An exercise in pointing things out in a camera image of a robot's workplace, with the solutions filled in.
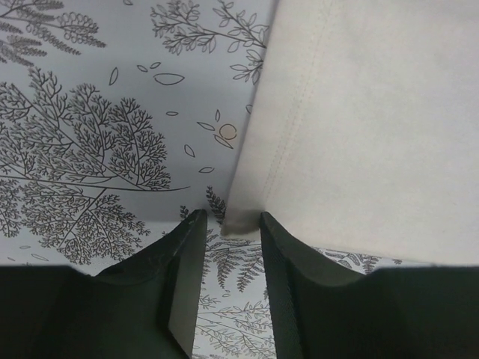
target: beige fabric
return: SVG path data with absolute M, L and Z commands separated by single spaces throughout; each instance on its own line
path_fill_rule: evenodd
M 224 231 L 479 263 L 478 39 L 477 0 L 282 0 Z

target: small circle drawing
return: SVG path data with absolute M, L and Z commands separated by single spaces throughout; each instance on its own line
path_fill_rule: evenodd
M 227 141 L 233 140 L 237 136 L 237 128 L 227 123 L 219 128 L 219 135 Z

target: botanical print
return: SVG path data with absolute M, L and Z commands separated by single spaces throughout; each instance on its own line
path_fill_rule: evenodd
M 319 251 L 323 256 L 328 257 L 331 260 L 341 264 L 343 267 L 348 269 L 360 269 L 360 271 L 364 272 L 365 274 L 372 273 L 377 266 L 379 265 L 379 261 L 381 258 L 375 256 L 368 256 L 366 254 L 354 254 L 354 253 L 346 253 L 340 251 L 330 251 L 315 248 Z M 396 266 L 400 266 L 403 261 L 402 260 L 392 260 L 393 264 Z
M 217 298 L 201 296 L 196 334 L 208 337 L 213 347 L 227 356 L 259 359 L 275 357 L 267 301 L 258 301 L 255 304 L 248 301 L 241 307 L 226 307 Z M 194 358 L 208 357 L 197 355 Z
M 46 56 L 44 43 L 81 54 L 62 37 L 73 44 L 106 46 L 94 36 L 98 25 L 89 16 L 56 11 L 63 8 L 64 2 L 58 0 L 0 0 L 0 62 L 33 66 L 33 60 L 25 57 Z
M 66 92 L 39 68 L 28 75 L 34 96 L 0 84 L 0 231 L 26 227 L 76 264 L 133 254 L 150 231 L 116 192 L 174 190 L 163 135 L 133 98 L 113 103 L 90 84 Z
M 220 120 L 221 112 L 219 110 L 216 110 L 215 121 L 219 123 Z M 231 150 L 233 149 L 233 145 L 231 144 L 231 142 L 237 137 L 238 132 L 235 125 L 231 123 L 224 123 L 222 125 L 214 126 L 206 122 L 197 122 L 197 124 L 200 125 L 202 129 L 213 132 L 213 138 L 216 142 Z
M 217 224 L 221 226 L 225 219 L 225 201 L 215 194 L 212 186 L 207 187 L 206 199 Z M 181 206 L 180 218 L 186 218 L 189 212 L 185 206 Z M 210 228 L 207 233 L 203 276 L 210 273 L 213 264 L 216 265 L 216 277 L 221 288 L 225 289 L 226 280 L 237 270 L 237 289 L 244 292 L 256 277 L 264 273 L 261 244 L 242 239 L 226 239 L 219 234 L 219 228 Z
M 225 49 L 236 52 L 244 49 L 244 64 L 232 64 L 236 71 L 233 79 L 251 80 L 255 85 L 263 68 L 263 51 L 266 49 L 268 25 L 257 24 L 257 14 L 246 15 L 234 10 L 234 3 L 219 0 L 219 7 L 213 8 L 219 17 L 217 28 L 199 22 L 200 5 L 192 0 L 172 0 L 167 7 L 158 4 L 151 8 L 155 37 L 164 39 L 163 45 L 172 54 L 179 55 L 183 50 L 212 53 L 219 42 L 225 42 Z
M 203 206 L 212 219 L 198 307 L 196 359 L 276 357 L 261 245 L 220 234 L 233 175 L 225 168 L 237 160 L 254 87 L 240 86 L 242 90 L 228 93 L 230 98 L 202 90 L 208 82 L 212 89 L 231 89 L 237 88 L 231 87 L 234 80 L 255 84 L 260 77 L 269 33 L 264 15 L 272 12 L 275 3 L 235 3 L 105 0 L 104 7 L 80 10 L 94 16 L 94 22 L 70 12 L 83 1 L 0 0 L 0 67 L 3 62 L 29 67 L 11 67 L 18 71 L 13 80 L 0 79 L 0 240 L 12 250 L 3 253 L 2 263 L 57 264 L 56 253 L 49 257 L 45 249 L 51 248 L 71 263 L 89 265 L 82 269 L 93 274 L 95 259 L 128 257 L 147 236 L 152 242 L 172 226 L 139 221 L 141 213 L 128 202 L 126 191 L 183 190 L 172 181 L 181 166 L 172 163 L 184 160 L 191 170 L 192 187 L 177 197 L 176 192 L 171 194 L 163 208 L 179 211 L 180 220 Z M 156 38 L 149 24 L 128 28 L 131 37 L 121 32 L 125 23 L 138 24 L 147 13 Z M 99 28 L 108 31 L 100 36 Z M 144 46 L 136 48 L 134 60 L 118 59 L 115 38 L 108 34 L 118 36 L 125 49 L 135 45 L 132 41 Z M 52 61 L 52 67 L 59 67 L 53 72 L 32 66 L 50 66 L 38 57 L 47 55 L 47 49 L 46 60 L 55 60 L 59 52 L 78 55 L 85 46 L 105 47 L 100 40 L 109 47 L 95 52 L 102 57 L 93 58 L 94 64 L 81 56 L 73 57 L 71 66 Z M 145 55 L 142 50 L 151 52 Z M 200 50 L 210 54 L 207 61 L 184 55 Z M 171 59 L 181 65 L 169 65 Z M 218 67 L 229 73 L 216 78 Z M 67 77 L 75 74 L 70 69 L 77 68 L 82 68 L 77 75 L 81 78 L 66 88 Z M 102 85 L 96 77 L 101 71 L 106 74 Z M 20 79 L 27 74 L 30 87 L 23 87 Z M 367 273 L 400 264 L 319 251 L 349 269 Z

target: line drawing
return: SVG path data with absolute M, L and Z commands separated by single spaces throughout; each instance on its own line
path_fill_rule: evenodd
M 215 348 L 221 349 L 226 355 L 238 358 L 275 358 L 268 301 L 225 307 L 220 299 L 201 295 L 197 334 L 208 338 Z M 193 358 L 223 359 L 218 355 L 193 355 Z
M 237 137 L 237 128 L 230 123 L 226 123 L 219 128 L 219 135 L 227 141 L 233 140 Z
M 202 169 L 200 169 L 198 172 L 200 174 L 210 174 L 211 172 L 213 172 L 215 170 L 214 167 L 203 167 Z
M 150 230 L 118 192 L 180 190 L 164 136 L 133 98 L 111 102 L 91 84 L 64 91 L 37 67 L 28 76 L 34 96 L 0 83 L 0 233 L 25 227 L 75 264 L 135 253 Z
M 263 69 L 263 52 L 266 49 L 269 26 L 257 24 L 257 14 L 246 16 L 246 11 L 233 14 L 233 2 L 219 0 L 219 8 L 213 12 L 219 16 L 220 23 L 216 29 L 208 29 L 198 23 L 201 12 L 199 4 L 193 1 L 171 0 L 164 7 L 158 4 L 151 8 L 155 37 L 163 39 L 163 46 L 172 54 L 179 55 L 201 49 L 212 53 L 220 40 L 228 41 L 227 52 L 245 50 L 244 64 L 232 64 L 230 68 L 237 74 L 235 80 L 251 80 L 257 84 Z
M 172 86 L 182 82 L 182 80 L 185 79 L 185 76 L 176 73 L 157 73 L 153 78 L 161 85 Z
M 39 254 L 32 253 L 31 256 L 32 256 L 33 258 L 37 258 L 38 260 L 42 260 L 42 261 L 44 261 L 44 262 L 49 262 L 49 260 L 48 260 L 47 258 L 42 257 L 42 256 L 39 255 Z
M 221 120 L 221 112 L 217 109 L 215 113 L 215 121 L 219 122 Z M 237 128 L 232 125 L 231 123 L 225 123 L 221 125 L 218 130 L 216 130 L 216 127 L 206 123 L 206 122 L 197 122 L 198 125 L 200 125 L 203 129 L 206 129 L 207 131 L 215 132 L 213 134 L 213 137 L 215 138 L 215 141 L 221 144 L 222 146 L 225 146 L 231 150 L 233 150 L 233 145 L 230 143 L 230 141 L 234 140 L 237 137 Z
M 64 8 L 59 0 L 1 0 L 0 1 L 0 63 L 8 61 L 23 66 L 34 66 L 26 57 L 43 57 L 41 48 L 49 43 L 56 49 L 72 55 L 81 52 L 67 42 L 79 45 L 106 47 L 95 37 L 98 25 L 81 13 L 58 13 Z
M 206 198 L 216 223 L 222 226 L 225 220 L 226 202 L 214 192 L 210 185 L 207 186 Z M 180 206 L 181 219 L 188 217 L 189 212 L 185 206 Z M 211 272 L 213 263 L 217 268 L 218 284 L 223 289 L 233 271 L 238 272 L 237 289 L 240 292 L 244 292 L 256 277 L 264 273 L 261 244 L 243 239 L 226 239 L 217 233 L 215 228 L 210 228 L 207 232 L 203 282 Z
M 211 126 L 209 123 L 197 122 L 197 124 L 206 129 L 207 131 L 216 131 L 215 127 Z
M 191 146 L 189 146 L 189 144 L 185 144 L 184 150 L 185 150 L 185 153 L 188 156 L 193 157 L 193 158 L 196 157 L 195 151 L 191 148 Z
M 110 81 L 108 83 L 109 86 L 112 86 L 118 80 L 118 68 L 115 67 L 110 74 Z

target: seam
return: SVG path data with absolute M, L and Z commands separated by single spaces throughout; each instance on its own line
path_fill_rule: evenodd
M 271 161 L 271 163 L 269 164 L 269 170 L 268 170 L 268 177 L 266 178 L 266 181 L 263 185 L 263 190 L 261 191 L 261 197 L 264 197 L 264 193 L 266 191 L 266 188 L 268 187 L 269 183 L 274 180 L 274 177 L 276 175 L 276 172 L 277 172 L 277 167 L 276 167 L 276 171 L 275 171 L 275 174 L 273 175 L 273 168 L 275 167 L 275 163 L 278 162 L 278 157 L 280 156 L 280 148 L 282 149 L 281 152 L 284 152 L 284 148 L 285 148 L 285 144 L 286 144 L 286 139 L 287 139 L 287 134 L 289 133 L 289 131 L 287 131 L 289 128 L 290 128 L 290 124 L 291 124 L 291 115 L 293 113 L 293 110 L 294 110 L 294 102 L 296 101 L 296 99 L 298 98 L 298 93 L 299 93 L 299 87 L 301 85 L 301 83 L 303 83 L 303 79 L 305 77 L 305 74 L 306 74 L 306 71 L 302 71 L 301 73 L 301 77 L 299 78 L 299 80 L 296 82 L 296 84 L 294 85 L 294 95 L 293 95 L 293 99 L 291 100 L 291 103 L 290 103 L 290 109 L 288 111 L 288 115 L 287 115 L 287 119 L 286 119 L 286 123 L 284 124 L 284 128 L 283 128 L 283 133 L 281 135 L 281 139 L 280 139 L 280 142 L 279 142 L 279 145 L 276 147 L 276 151 L 275 151 L 275 155 L 273 156 L 273 159 Z M 266 194 L 266 196 L 264 197 L 265 198 L 265 205 L 267 203 L 267 200 L 269 198 L 269 195 L 270 195 L 270 192 L 271 192 L 271 186 L 268 188 L 268 192 Z
M 320 21 L 320 17 L 325 16 L 325 14 L 322 11 L 318 11 L 318 16 L 317 16 L 317 21 L 316 21 L 317 25 L 314 29 L 313 36 L 312 36 L 312 39 L 317 38 L 317 41 L 315 43 L 312 43 L 312 41 L 311 41 L 310 49 L 312 47 L 314 47 L 314 49 L 317 49 L 318 46 L 323 42 L 323 38 L 325 37 L 325 29 L 328 27 L 328 24 L 330 23 L 330 16 L 332 14 L 332 9 L 333 9 L 334 6 L 335 6 L 334 5 L 334 0 L 331 0 L 329 2 L 329 6 L 328 6 L 329 9 L 328 9 L 328 13 L 326 14 L 326 18 L 322 22 Z M 320 58 L 322 58 L 324 56 L 325 51 L 326 51 L 326 49 L 323 47 L 323 50 L 320 54 Z M 317 58 L 318 58 L 318 54 L 317 54 L 316 51 L 314 51 L 313 58 L 311 59 L 311 63 L 308 66 L 308 71 L 304 72 L 304 74 L 305 73 L 317 74 L 317 70 L 314 70 L 314 64 L 317 62 Z M 286 141 L 286 144 L 284 145 L 283 151 L 281 152 L 281 156 L 280 156 L 280 159 L 278 161 L 278 166 L 276 166 L 275 173 L 272 176 L 272 183 L 269 187 L 268 195 L 266 196 L 266 203 L 268 202 L 268 200 L 271 196 L 271 193 L 273 193 L 273 187 L 276 187 L 278 184 L 280 184 L 282 179 L 283 179 L 286 164 L 288 163 L 289 158 L 291 157 L 291 154 L 292 154 L 291 151 L 288 153 L 286 151 L 286 149 L 293 148 L 294 144 L 297 143 L 298 129 L 301 127 L 301 125 L 304 121 L 304 116 L 305 116 L 304 112 L 300 112 L 300 108 L 302 107 L 303 103 L 305 102 L 305 97 L 306 96 L 308 96 L 307 101 L 311 98 L 312 92 L 310 91 L 309 93 L 307 93 L 307 88 L 308 88 L 309 84 L 311 83 L 311 81 L 313 81 L 315 78 L 316 78 L 315 76 L 309 76 L 308 79 L 306 80 L 304 86 L 302 86 L 302 94 L 299 98 L 299 102 L 296 106 L 294 106 L 295 113 L 294 113 L 293 117 L 288 120 L 288 123 L 290 124 L 290 128 L 286 133 L 287 141 Z

